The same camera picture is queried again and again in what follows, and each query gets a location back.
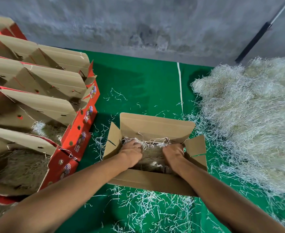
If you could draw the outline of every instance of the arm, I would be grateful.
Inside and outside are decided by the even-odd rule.
[[[182,145],[168,145],[163,153],[173,171],[190,184],[206,207],[232,232],[285,233],[285,228],[263,210],[185,159]]]
[[[104,184],[142,157],[129,142],[119,154],[96,163],[29,196],[0,218],[0,233],[50,233],[71,217]]]

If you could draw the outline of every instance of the gray wall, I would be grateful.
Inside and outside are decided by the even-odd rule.
[[[234,64],[285,0],[0,0],[34,42],[196,65]],[[285,12],[248,58],[285,56]]]

